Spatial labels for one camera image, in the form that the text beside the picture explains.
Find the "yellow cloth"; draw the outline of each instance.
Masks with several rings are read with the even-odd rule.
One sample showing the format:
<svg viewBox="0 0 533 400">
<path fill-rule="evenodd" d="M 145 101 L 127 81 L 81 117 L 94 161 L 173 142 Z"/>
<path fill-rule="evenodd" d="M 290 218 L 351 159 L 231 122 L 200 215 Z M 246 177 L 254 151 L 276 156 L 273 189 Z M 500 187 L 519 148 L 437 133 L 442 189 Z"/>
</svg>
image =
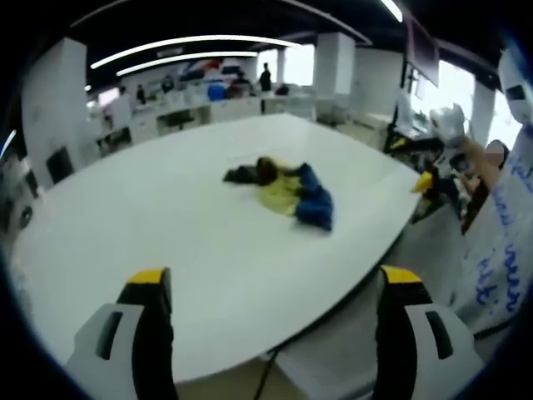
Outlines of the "yellow cloth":
<svg viewBox="0 0 533 400">
<path fill-rule="evenodd" d="M 274 182 L 259 188 L 259 201 L 276 213 L 294 215 L 299 201 L 296 195 L 298 188 L 301 188 L 299 177 L 288 177 L 278 172 Z"/>
</svg>

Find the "cable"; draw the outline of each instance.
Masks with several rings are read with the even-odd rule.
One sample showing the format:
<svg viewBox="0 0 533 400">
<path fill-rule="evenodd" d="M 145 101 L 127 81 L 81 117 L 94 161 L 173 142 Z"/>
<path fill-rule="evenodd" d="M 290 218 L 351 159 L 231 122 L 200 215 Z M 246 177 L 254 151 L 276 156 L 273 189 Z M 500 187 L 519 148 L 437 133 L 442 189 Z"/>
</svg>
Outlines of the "cable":
<svg viewBox="0 0 533 400">
<path fill-rule="evenodd" d="M 261 381 L 259 382 L 259 386 L 257 387 L 256 395 L 253 397 L 253 400 L 259 400 L 261 398 L 263 389 L 265 388 L 265 383 L 267 382 L 268 375 L 270 374 L 270 370 L 272 368 L 272 364 L 274 364 L 274 362 L 276 361 L 276 357 L 279 354 L 280 350 L 281 349 L 279 347 L 273 350 L 272 355 L 266 363 L 265 369 L 263 370 Z"/>
</svg>

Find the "white table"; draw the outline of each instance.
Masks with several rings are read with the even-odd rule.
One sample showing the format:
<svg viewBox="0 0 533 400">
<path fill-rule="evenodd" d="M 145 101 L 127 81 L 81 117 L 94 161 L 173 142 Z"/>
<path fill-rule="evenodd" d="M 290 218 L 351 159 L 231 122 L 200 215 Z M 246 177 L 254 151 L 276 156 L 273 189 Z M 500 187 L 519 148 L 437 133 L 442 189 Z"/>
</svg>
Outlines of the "white table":
<svg viewBox="0 0 533 400">
<path fill-rule="evenodd" d="M 335 202 L 332 234 L 262 207 L 227 168 L 309 162 Z M 418 176 L 290 115 L 198 127 L 60 182 L 15 243 L 38 336 L 60 363 L 76 331 L 139 270 L 172 270 L 176 381 L 243 363 L 300 332 L 375 266 L 415 209 Z"/>
</svg>

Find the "black ceiling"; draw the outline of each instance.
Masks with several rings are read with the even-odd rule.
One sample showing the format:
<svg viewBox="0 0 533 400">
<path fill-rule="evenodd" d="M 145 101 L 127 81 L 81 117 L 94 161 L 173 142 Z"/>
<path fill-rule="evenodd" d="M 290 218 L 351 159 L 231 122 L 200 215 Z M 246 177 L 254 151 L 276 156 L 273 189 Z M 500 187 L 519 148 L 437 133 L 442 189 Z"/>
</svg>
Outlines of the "black ceiling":
<svg viewBox="0 0 533 400">
<path fill-rule="evenodd" d="M 379 0 L 300 2 L 343 21 L 369 37 L 374 47 L 401 51 L 405 46 L 403 26 Z M 90 6 L 80 5 L 72 10 L 71 23 L 102 5 L 111 3 L 113 2 L 109 0 L 100 0 L 91 2 Z M 87 44 L 88 63 L 125 49 L 169 38 L 222 33 L 282 38 L 298 32 L 343 31 L 335 23 L 282 0 L 225 0 L 209 3 L 123 0 L 115 3 L 113 7 L 87 17 L 68 31 L 69 37 Z M 497 29 L 496 14 L 488 4 L 490 2 L 467 0 L 403 1 L 403 7 L 408 8 L 433 37 L 475 53 L 495 67 L 503 44 Z M 302 43 L 314 40 L 314 36 L 309 36 L 297 41 Z M 186 44 L 183 50 L 185 53 L 197 53 L 247 50 L 250 46 L 249 42 L 198 42 Z M 156 52 L 157 50 L 138 53 L 98 70 L 87 70 L 87 79 L 94 87 L 109 84 L 117 80 L 117 70 L 151 61 L 157 58 Z M 453 58 L 455 63 L 476 74 L 483 73 L 479 65 L 467 58 L 450 52 L 444 52 L 444 57 Z"/>
</svg>

